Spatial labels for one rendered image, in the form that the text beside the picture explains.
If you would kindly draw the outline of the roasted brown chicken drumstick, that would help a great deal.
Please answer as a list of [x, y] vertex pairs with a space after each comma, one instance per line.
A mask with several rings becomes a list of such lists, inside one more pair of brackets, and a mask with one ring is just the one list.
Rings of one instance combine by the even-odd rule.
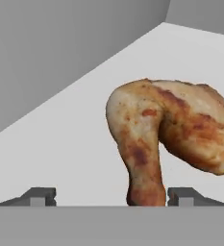
[[130, 206], [165, 205], [160, 144], [196, 169], [224, 175], [224, 97], [211, 86], [133, 81], [112, 92], [106, 119], [128, 170]]

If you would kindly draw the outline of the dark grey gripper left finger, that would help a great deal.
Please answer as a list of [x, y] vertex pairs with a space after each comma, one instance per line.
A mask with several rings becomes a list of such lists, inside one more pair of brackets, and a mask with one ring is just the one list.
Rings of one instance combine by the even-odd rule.
[[20, 197], [0, 203], [0, 207], [55, 207], [57, 195], [54, 187], [31, 187]]

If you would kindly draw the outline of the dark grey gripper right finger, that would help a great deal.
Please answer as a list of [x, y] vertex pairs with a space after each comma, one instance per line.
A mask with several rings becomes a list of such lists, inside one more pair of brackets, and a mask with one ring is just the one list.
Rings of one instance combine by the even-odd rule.
[[167, 195], [171, 207], [224, 207], [223, 202], [205, 197], [192, 187], [170, 187]]

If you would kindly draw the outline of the white fridge shelf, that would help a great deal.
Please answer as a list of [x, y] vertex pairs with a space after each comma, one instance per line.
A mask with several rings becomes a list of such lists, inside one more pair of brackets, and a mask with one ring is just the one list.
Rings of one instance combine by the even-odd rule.
[[0, 202], [54, 187], [61, 206], [123, 206], [128, 175], [105, 119], [140, 78], [208, 84], [224, 96], [224, 36], [163, 23], [0, 134]]

